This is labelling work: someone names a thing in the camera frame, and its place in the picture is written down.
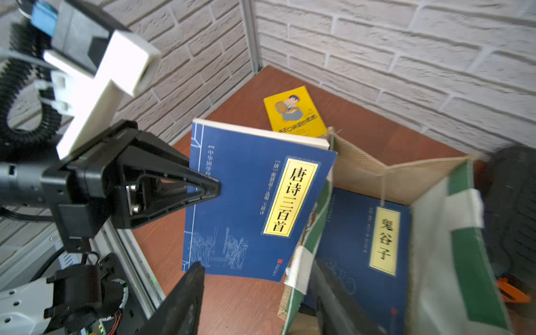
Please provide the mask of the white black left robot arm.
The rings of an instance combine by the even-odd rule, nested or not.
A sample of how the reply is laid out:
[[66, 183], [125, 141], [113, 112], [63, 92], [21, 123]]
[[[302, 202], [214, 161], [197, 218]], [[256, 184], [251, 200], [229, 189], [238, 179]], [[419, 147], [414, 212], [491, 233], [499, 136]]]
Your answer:
[[65, 157], [60, 140], [1, 145], [1, 215], [44, 225], [1, 277], [1, 333], [195, 334], [203, 267], [161, 297], [120, 235], [216, 198], [219, 181], [133, 121]]

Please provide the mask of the yellow cartoon cover book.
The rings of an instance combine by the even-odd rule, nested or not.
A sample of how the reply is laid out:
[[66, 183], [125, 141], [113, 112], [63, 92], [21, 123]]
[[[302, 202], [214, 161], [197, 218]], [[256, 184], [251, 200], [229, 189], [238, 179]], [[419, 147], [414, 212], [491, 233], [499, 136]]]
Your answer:
[[327, 127], [305, 86], [263, 99], [272, 131], [322, 138]]

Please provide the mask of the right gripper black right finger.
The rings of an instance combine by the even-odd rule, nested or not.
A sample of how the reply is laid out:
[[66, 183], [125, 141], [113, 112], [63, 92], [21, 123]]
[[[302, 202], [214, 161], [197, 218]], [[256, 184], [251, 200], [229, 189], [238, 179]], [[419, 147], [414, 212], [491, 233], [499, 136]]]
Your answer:
[[311, 291], [321, 334], [381, 334], [376, 322], [343, 289], [322, 260], [311, 270]]

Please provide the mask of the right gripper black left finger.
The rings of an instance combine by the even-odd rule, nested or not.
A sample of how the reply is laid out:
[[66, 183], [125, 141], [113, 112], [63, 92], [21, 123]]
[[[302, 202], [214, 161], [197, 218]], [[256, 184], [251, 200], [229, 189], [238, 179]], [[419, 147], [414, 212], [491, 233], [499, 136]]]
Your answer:
[[136, 334], [197, 334], [204, 288], [205, 268], [195, 262]]

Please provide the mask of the blue book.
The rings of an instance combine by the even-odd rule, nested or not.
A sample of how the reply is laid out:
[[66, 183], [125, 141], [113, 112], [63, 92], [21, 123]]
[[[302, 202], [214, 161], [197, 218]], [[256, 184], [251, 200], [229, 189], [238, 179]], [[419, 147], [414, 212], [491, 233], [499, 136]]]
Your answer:
[[325, 138], [195, 119], [189, 166], [221, 187], [186, 209], [182, 270], [280, 281], [335, 160]]
[[[411, 223], [407, 206], [333, 191], [315, 261], [326, 263], [381, 334], [406, 332]], [[304, 303], [315, 311], [311, 284]]]

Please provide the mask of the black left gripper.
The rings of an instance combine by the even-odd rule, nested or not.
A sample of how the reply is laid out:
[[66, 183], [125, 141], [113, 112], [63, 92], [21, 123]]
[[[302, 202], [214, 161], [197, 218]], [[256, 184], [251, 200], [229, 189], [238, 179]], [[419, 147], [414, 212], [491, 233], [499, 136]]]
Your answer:
[[89, 251], [89, 239], [109, 217], [114, 228], [134, 230], [220, 194], [219, 180], [127, 120], [57, 159], [40, 182], [67, 251]]

